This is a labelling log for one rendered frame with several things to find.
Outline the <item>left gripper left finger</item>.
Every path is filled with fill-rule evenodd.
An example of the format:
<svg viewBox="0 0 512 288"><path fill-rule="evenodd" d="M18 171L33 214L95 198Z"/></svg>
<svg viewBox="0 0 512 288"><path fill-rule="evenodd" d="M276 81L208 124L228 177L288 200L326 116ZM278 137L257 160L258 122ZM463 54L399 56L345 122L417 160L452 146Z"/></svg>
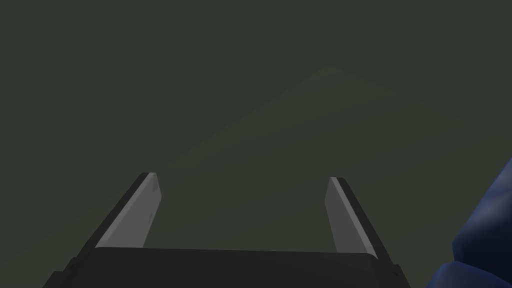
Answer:
<svg viewBox="0 0 512 288"><path fill-rule="evenodd" d="M142 248L162 194L155 172L143 172L86 241L77 258L95 248Z"/></svg>

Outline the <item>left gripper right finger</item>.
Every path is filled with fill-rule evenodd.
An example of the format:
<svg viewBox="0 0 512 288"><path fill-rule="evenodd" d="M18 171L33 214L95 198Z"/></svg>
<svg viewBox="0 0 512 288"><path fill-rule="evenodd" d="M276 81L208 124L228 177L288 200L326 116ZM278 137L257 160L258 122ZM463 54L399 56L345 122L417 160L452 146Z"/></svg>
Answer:
<svg viewBox="0 0 512 288"><path fill-rule="evenodd" d="M392 260L348 182L330 177L324 204L338 253L369 254L385 264Z"/></svg>

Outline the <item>dark blue rounded shape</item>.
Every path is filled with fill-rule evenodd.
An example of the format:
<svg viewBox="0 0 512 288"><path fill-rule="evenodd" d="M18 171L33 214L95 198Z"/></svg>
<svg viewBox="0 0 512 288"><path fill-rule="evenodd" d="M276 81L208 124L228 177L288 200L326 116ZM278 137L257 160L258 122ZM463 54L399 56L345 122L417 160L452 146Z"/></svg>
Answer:
<svg viewBox="0 0 512 288"><path fill-rule="evenodd" d="M512 158L452 242L426 288L512 288Z"/></svg>

